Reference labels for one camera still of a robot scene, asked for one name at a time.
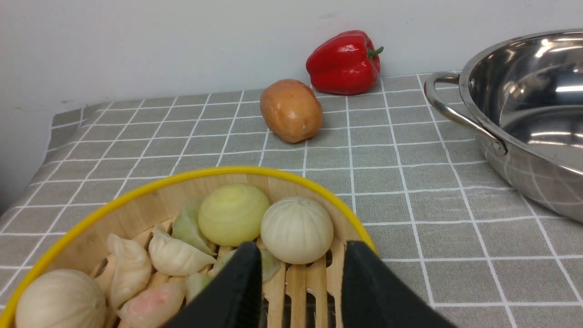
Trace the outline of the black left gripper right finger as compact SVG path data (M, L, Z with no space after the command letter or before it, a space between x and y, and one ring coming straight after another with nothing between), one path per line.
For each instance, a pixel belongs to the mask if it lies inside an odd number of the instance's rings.
M348 241L342 276L345 328L454 328L364 243Z

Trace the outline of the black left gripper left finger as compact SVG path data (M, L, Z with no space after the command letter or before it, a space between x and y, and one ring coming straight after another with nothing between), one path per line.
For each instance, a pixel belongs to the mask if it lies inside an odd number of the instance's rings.
M246 241L167 328L257 328L262 307L260 250Z

